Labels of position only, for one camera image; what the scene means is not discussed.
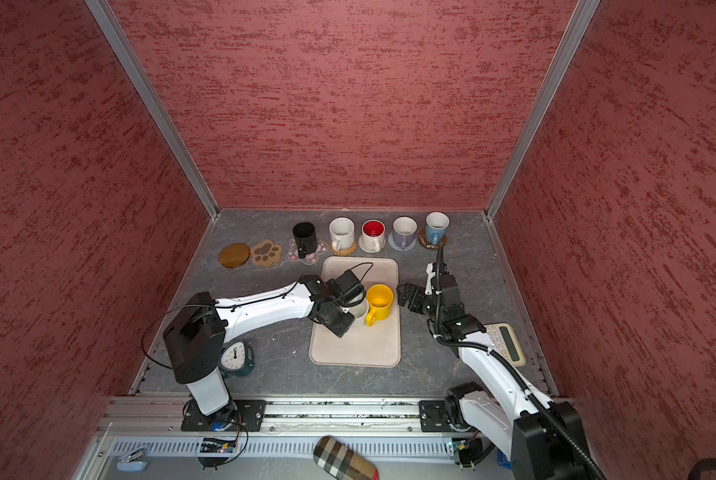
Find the pink flower coaster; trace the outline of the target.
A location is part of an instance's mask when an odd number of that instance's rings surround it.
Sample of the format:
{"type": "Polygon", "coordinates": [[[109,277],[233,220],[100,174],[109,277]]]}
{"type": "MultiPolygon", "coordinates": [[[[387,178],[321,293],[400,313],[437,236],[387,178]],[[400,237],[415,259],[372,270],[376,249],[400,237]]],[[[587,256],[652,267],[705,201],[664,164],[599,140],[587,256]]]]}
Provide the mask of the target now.
{"type": "Polygon", "coordinates": [[[330,252],[330,244],[326,241],[320,240],[318,243],[317,250],[312,254],[307,254],[304,258],[299,256],[299,250],[296,240],[292,238],[289,241],[288,260],[292,262],[301,262],[305,265],[317,264],[320,258],[330,252]]]}

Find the brown wicker round coaster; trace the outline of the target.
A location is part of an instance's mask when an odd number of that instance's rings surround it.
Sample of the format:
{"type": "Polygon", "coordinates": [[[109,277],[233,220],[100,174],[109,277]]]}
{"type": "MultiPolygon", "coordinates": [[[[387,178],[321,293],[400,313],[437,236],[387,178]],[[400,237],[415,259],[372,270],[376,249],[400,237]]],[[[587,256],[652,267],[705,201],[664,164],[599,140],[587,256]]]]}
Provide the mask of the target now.
{"type": "Polygon", "coordinates": [[[338,241],[333,241],[330,246],[330,251],[333,255],[340,257],[351,256],[358,248],[358,241],[354,241],[350,246],[342,244],[338,241]]]}

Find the beige serving tray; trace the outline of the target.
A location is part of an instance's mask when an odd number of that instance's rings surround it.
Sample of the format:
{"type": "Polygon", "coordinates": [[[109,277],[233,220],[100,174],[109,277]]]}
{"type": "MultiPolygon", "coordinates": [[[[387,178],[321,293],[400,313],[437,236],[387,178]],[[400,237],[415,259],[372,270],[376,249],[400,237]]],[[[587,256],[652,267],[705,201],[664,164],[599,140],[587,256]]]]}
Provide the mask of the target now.
{"type": "MultiPolygon", "coordinates": [[[[383,284],[396,291],[399,285],[399,266],[395,260],[364,257],[332,256],[325,260],[322,277],[336,279],[346,270],[363,262],[373,267],[362,280],[369,288],[383,284]]],[[[364,319],[356,319],[343,337],[338,338],[323,325],[314,324],[309,356],[318,365],[394,368],[401,359],[401,317],[398,301],[393,300],[390,316],[367,326],[364,319]]]]}

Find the grey round coaster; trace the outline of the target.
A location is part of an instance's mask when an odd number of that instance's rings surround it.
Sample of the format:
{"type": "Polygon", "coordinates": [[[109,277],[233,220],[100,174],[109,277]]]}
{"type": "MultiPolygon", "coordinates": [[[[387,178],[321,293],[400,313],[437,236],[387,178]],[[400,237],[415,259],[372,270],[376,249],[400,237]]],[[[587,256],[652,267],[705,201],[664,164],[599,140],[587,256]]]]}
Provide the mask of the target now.
{"type": "Polygon", "coordinates": [[[413,250],[417,245],[417,237],[415,235],[402,236],[401,240],[406,240],[406,243],[397,243],[395,237],[396,235],[394,233],[388,235],[388,245],[396,251],[407,252],[413,250]]]}

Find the white mug purple outside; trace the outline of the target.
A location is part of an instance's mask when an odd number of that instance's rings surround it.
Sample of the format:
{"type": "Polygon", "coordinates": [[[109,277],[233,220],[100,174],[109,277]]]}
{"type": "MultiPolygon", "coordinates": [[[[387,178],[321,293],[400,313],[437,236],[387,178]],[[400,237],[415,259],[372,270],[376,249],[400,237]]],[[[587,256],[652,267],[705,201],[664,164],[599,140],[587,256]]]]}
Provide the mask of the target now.
{"type": "Polygon", "coordinates": [[[401,237],[411,235],[415,235],[417,237],[417,229],[417,222],[413,218],[401,216],[394,220],[392,233],[396,235],[395,241],[397,243],[406,243],[406,240],[401,240],[401,237]]]}

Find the blue mug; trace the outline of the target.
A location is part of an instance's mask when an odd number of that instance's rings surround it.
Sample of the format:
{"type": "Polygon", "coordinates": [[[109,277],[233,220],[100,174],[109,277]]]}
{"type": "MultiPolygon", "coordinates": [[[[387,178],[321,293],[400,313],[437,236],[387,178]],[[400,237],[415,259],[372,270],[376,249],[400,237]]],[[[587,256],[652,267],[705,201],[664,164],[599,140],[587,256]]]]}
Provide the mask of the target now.
{"type": "Polygon", "coordinates": [[[450,225],[449,217],[442,212],[431,212],[426,217],[425,239],[430,246],[436,247],[445,236],[450,225]]]}

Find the red mug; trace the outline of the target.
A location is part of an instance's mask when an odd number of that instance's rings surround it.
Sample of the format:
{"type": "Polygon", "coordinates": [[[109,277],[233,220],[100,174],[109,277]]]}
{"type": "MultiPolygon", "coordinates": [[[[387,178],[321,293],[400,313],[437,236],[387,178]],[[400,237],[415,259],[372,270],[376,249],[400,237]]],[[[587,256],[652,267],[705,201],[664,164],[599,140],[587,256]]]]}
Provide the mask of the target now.
{"type": "Polygon", "coordinates": [[[380,220],[367,220],[361,228],[362,235],[380,236],[386,237],[386,228],[383,222],[380,220]]]}

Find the black mug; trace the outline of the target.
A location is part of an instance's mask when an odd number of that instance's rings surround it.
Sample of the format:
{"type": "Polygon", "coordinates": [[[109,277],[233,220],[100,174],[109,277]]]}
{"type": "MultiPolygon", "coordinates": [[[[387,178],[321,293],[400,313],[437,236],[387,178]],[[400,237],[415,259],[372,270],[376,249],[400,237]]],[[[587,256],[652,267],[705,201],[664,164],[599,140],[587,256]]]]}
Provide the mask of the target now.
{"type": "Polygon", "coordinates": [[[316,228],[311,222],[300,222],[293,228],[293,236],[300,259],[317,252],[319,242],[316,228]]]}

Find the paw print coaster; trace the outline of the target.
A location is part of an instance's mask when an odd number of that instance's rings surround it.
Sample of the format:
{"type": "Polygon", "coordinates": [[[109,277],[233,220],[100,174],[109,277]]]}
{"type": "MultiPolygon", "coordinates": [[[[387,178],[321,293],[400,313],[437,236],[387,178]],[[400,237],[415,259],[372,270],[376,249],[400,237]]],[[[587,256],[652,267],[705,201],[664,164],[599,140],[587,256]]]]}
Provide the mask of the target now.
{"type": "Polygon", "coordinates": [[[282,261],[283,247],[272,240],[264,240],[250,249],[252,264],[261,268],[271,268],[282,261]]]}

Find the white mug front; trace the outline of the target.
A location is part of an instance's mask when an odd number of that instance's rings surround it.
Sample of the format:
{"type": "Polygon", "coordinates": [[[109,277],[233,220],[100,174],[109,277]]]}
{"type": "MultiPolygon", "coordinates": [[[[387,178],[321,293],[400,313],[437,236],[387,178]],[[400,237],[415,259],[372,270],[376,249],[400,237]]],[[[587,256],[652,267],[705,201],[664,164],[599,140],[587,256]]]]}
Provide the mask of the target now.
{"type": "Polygon", "coordinates": [[[367,299],[363,299],[359,304],[352,306],[348,309],[355,319],[359,322],[364,322],[369,312],[370,306],[367,299]]]}

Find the brown glossy round coaster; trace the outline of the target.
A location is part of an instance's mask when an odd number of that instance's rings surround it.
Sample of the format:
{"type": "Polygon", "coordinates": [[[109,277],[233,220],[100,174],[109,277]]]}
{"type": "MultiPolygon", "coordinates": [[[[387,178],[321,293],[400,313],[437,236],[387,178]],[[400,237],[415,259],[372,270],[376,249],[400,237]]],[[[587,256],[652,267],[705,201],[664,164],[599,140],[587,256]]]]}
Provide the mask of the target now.
{"type": "Polygon", "coordinates": [[[447,244],[448,237],[446,235],[443,235],[436,244],[432,244],[427,240],[426,231],[420,230],[417,235],[417,242],[424,249],[438,250],[440,247],[445,246],[447,244]]]}

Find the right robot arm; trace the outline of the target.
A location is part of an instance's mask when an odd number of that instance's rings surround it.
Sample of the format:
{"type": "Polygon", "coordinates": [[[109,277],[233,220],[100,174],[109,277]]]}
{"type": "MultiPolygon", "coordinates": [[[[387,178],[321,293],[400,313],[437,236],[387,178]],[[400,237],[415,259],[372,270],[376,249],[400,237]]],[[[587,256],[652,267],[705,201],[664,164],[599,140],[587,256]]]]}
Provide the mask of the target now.
{"type": "Polygon", "coordinates": [[[462,384],[447,394],[449,424],[474,428],[511,462],[516,479],[603,479],[582,420],[571,403],[537,389],[506,358],[486,325],[465,311],[449,274],[429,289],[404,283],[398,303],[428,318],[433,339],[449,347],[484,384],[462,384]]]}

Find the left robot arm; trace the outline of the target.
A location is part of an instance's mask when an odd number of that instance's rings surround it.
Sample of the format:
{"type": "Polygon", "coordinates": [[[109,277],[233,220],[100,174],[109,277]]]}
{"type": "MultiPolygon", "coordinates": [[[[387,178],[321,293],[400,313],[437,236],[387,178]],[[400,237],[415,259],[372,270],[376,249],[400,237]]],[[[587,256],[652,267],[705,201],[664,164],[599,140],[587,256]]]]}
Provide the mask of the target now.
{"type": "Polygon", "coordinates": [[[240,298],[215,299],[201,292],[171,310],[175,317],[162,333],[169,368],[201,414],[210,417],[232,403],[220,372],[225,346],[251,331],[303,318],[341,338],[355,321],[349,309],[365,297],[365,287],[352,273],[328,281],[303,275],[282,288],[240,298]]]}

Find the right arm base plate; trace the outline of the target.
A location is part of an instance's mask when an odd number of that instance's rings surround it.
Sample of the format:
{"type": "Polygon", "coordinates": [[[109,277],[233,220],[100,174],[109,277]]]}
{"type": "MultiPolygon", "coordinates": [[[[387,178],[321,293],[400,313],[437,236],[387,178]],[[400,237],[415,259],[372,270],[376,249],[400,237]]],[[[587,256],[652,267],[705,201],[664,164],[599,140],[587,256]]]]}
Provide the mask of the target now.
{"type": "Polygon", "coordinates": [[[421,430],[424,433],[453,431],[445,400],[421,400],[418,407],[421,430]]]}

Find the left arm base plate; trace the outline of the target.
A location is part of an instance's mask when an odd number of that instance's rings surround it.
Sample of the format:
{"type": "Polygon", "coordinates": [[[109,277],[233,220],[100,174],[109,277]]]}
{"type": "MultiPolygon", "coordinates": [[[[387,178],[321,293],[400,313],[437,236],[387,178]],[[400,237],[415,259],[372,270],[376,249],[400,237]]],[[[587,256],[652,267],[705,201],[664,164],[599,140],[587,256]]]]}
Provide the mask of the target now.
{"type": "Polygon", "coordinates": [[[183,408],[183,432],[258,432],[264,419],[267,402],[264,400],[231,400],[218,411],[206,415],[197,401],[190,399],[183,408]]]}

